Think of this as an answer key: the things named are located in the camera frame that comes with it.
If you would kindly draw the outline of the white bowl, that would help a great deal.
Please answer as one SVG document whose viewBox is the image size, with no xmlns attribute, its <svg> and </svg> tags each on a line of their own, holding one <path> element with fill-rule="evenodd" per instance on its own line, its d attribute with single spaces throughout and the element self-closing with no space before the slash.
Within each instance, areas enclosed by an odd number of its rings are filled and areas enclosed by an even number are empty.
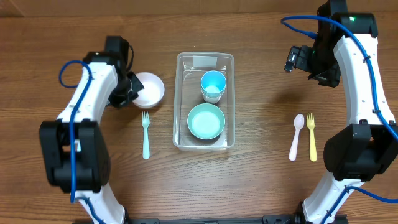
<svg viewBox="0 0 398 224">
<path fill-rule="evenodd" d="M 163 81 L 155 74 L 140 72 L 136 77 L 143 84 L 144 88 L 138 91 L 138 97 L 132 102 L 140 108 L 153 108 L 162 100 L 165 87 Z"/>
</svg>

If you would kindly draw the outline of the pink cup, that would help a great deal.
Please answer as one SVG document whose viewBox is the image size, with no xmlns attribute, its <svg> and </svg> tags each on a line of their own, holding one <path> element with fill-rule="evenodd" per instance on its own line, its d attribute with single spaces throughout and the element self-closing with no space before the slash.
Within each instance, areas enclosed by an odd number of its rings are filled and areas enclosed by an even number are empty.
<svg viewBox="0 0 398 224">
<path fill-rule="evenodd" d="M 210 97 L 210 96 L 203 95 L 203 99 L 204 99 L 207 103 L 217 104 L 217 103 L 220 101 L 221 96 Z"/>
</svg>

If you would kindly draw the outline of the green cup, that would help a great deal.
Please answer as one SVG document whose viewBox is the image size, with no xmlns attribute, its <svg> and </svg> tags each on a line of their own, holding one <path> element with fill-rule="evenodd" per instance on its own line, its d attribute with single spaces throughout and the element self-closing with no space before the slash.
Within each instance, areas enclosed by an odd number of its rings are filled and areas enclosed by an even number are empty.
<svg viewBox="0 0 398 224">
<path fill-rule="evenodd" d="M 208 98 L 219 98 L 223 95 L 224 90 L 219 90 L 217 88 L 210 88 L 209 90 L 202 89 L 201 90 L 203 96 Z"/>
</svg>

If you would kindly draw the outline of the blue cup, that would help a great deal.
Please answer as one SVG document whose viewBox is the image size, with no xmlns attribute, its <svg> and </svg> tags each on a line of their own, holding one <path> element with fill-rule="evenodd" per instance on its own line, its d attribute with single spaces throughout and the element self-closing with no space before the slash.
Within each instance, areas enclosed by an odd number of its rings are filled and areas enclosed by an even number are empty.
<svg viewBox="0 0 398 224">
<path fill-rule="evenodd" d="M 219 71 L 208 71 L 201 78 L 201 89 L 209 90 L 210 88 L 217 88 L 219 90 L 226 89 L 226 77 Z"/>
</svg>

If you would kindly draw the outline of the teal bowl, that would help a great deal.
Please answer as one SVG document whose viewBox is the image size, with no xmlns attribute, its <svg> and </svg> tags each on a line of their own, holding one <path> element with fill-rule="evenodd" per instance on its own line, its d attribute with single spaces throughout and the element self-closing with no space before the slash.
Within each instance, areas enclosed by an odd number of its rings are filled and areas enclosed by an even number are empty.
<svg viewBox="0 0 398 224">
<path fill-rule="evenodd" d="M 187 116 L 189 131 L 202 140 L 218 137 L 224 130 L 225 124 L 226 118 L 222 110 L 210 103 L 196 105 Z"/>
</svg>

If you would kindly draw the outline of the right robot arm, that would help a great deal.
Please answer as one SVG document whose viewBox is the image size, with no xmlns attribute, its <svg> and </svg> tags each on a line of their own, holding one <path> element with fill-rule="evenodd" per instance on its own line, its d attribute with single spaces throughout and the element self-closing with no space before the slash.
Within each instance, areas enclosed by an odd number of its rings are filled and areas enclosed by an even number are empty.
<svg viewBox="0 0 398 224">
<path fill-rule="evenodd" d="M 311 47 L 292 47 L 285 71 L 308 72 L 321 86 L 343 84 L 346 126 L 327 140 L 321 181 L 300 205 L 295 223 L 346 223 L 338 210 L 365 182 L 384 173 L 397 156 L 397 122 L 382 87 L 378 29 L 370 13 L 350 13 L 345 1 L 318 8 Z"/>
</svg>

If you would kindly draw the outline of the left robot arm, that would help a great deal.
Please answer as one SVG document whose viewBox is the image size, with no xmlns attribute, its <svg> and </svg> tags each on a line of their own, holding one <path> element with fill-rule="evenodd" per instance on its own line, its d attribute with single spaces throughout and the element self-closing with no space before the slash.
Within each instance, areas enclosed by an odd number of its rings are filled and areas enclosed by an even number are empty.
<svg viewBox="0 0 398 224">
<path fill-rule="evenodd" d="M 131 70 L 134 51 L 121 36 L 108 36 L 104 50 L 88 52 L 62 68 L 82 66 L 74 94 L 54 121 L 43 121 L 39 139 L 47 180 L 80 202 L 92 223 L 131 223 L 128 211 L 109 184 L 111 159 L 100 130 L 107 106 L 122 108 L 135 100 L 144 86 Z"/>
</svg>

